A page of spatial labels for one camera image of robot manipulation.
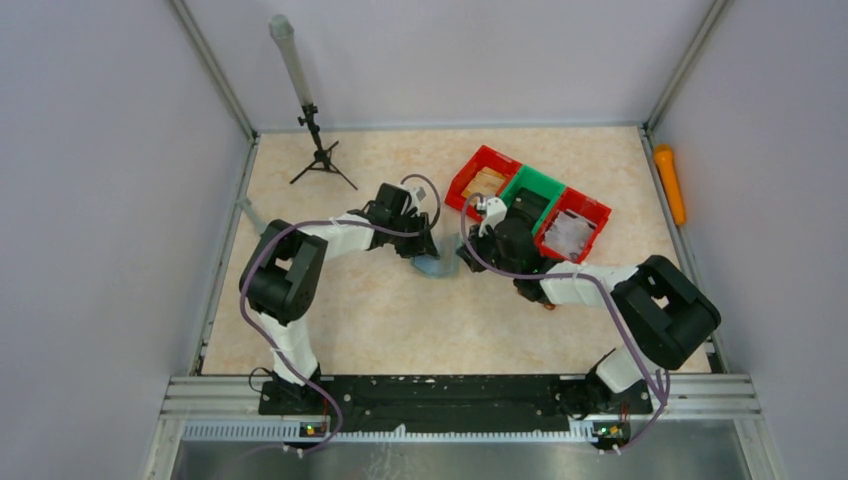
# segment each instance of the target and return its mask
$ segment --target gray floor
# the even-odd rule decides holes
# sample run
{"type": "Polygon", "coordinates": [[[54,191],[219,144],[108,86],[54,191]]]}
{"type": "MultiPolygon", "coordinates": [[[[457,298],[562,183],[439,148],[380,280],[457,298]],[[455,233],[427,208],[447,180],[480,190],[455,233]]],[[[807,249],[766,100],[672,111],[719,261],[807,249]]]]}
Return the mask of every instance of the gray floor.
{"type": "Polygon", "coordinates": [[[337,444],[298,460],[278,449],[237,464],[258,444],[184,442],[172,480],[747,479],[733,423],[661,422],[621,457],[585,444],[337,444]]]}

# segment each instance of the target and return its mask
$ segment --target beige table surface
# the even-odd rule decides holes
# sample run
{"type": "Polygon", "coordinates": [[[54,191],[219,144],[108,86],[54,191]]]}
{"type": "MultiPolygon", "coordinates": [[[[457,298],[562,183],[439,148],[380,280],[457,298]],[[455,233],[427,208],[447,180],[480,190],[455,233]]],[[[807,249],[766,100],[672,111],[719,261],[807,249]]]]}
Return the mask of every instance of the beige table surface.
{"type": "MultiPolygon", "coordinates": [[[[263,135],[248,196],[265,220],[327,219],[373,199],[382,182],[408,173],[430,177],[444,195],[480,145],[488,145],[612,208],[586,261],[636,264],[650,254],[676,262],[635,127],[325,132],[340,140],[342,178],[309,172],[306,133],[263,135]]],[[[432,197],[424,208],[433,211],[432,197]]],[[[459,231],[459,214],[442,207],[437,239],[459,231]]],[[[242,214],[203,373],[244,374],[272,365],[264,340],[240,317],[238,277],[258,236],[242,214]]],[[[607,312],[582,305],[548,311],[490,272],[430,279],[391,246],[327,262],[312,308],[310,339],[327,374],[582,373],[621,344],[607,312]]],[[[682,371],[708,372],[704,352],[682,371]]]]}

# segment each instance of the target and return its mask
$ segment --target robotic arm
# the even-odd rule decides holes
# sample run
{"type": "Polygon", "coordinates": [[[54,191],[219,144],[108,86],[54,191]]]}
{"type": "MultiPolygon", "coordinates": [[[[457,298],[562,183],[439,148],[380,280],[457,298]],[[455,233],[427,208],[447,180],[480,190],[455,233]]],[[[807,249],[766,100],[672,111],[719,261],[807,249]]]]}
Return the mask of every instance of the robotic arm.
{"type": "MultiPolygon", "coordinates": [[[[420,212],[420,203],[425,196],[421,187],[406,188],[384,183],[377,198],[369,201],[362,210],[351,210],[327,226],[295,230],[280,240],[259,264],[247,289],[250,308],[258,313],[262,328],[302,375],[309,378],[320,374],[318,361],[309,344],[306,312],[315,297],[324,261],[350,252],[372,250],[386,243],[394,245],[402,258],[417,255],[438,257],[429,231],[428,215],[420,212]],[[400,237],[368,225],[420,234],[400,237]],[[289,261],[288,268],[280,265],[280,262],[289,261]]],[[[243,288],[250,267],[269,242],[289,227],[291,225],[283,220],[274,220],[268,225],[242,273],[239,289],[243,288]]],[[[303,385],[303,381],[291,373],[278,355],[275,354],[274,359],[274,373],[291,385],[292,393],[302,393],[298,387],[303,385]]]]}
{"type": "MultiPolygon", "coordinates": [[[[608,307],[588,277],[598,279],[621,312],[649,371],[680,368],[721,323],[715,306],[667,258],[652,255],[640,265],[625,267],[559,263],[539,254],[533,222],[510,210],[497,197],[477,205],[484,218],[471,227],[469,243],[479,257],[507,273],[547,277],[513,280],[522,296],[546,306],[608,307]]],[[[465,245],[457,254],[472,271],[486,269],[465,245]]],[[[642,373],[630,352],[619,347],[601,359],[588,378],[600,380],[617,394],[640,380],[642,373]]]]}

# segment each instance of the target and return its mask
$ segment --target orange object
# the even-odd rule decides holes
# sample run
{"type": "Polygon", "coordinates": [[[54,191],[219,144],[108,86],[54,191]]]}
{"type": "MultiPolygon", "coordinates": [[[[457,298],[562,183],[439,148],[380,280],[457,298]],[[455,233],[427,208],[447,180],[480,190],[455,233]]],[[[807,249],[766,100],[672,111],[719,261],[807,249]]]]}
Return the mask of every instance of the orange object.
{"type": "Polygon", "coordinates": [[[660,172],[660,179],[671,209],[671,218],[675,225],[686,222],[686,210],[683,208],[683,196],[680,195],[680,185],[677,183],[677,173],[674,171],[674,152],[668,145],[660,145],[654,149],[654,163],[660,172]]]}

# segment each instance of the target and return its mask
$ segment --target lamp on tripod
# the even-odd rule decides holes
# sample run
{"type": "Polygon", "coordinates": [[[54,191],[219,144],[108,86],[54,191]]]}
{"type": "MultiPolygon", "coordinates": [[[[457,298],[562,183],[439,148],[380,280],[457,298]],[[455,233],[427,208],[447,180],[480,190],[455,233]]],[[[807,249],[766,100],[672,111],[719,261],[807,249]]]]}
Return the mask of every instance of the lamp on tripod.
{"type": "Polygon", "coordinates": [[[303,110],[303,116],[297,117],[297,121],[300,122],[301,126],[306,125],[309,129],[316,148],[315,158],[312,160],[312,163],[298,173],[289,183],[294,183],[306,172],[315,170],[340,175],[354,190],[358,190],[356,185],[332,162],[333,149],[336,148],[339,142],[333,142],[328,148],[324,148],[324,145],[321,143],[321,135],[318,133],[321,131],[321,128],[315,123],[315,114],[318,113],[318,107],[315,106],[315,102],[312,100],[312,93],[309,91],[309,84],[306,83],[303,66],[300,64],[300,57],[297,55],[297,49],[294,45],[294,28],[292,28],[289,19],[285,15],[274,15],[269,26],[271,29],[271,38],[274,39],[277,48],[280,49],[283,62],[286,64],[286,70],[289,72],[292,85],[294,85],[294,91],[297,93],[297,99],[300,101],[300,106],[303,110]]]}

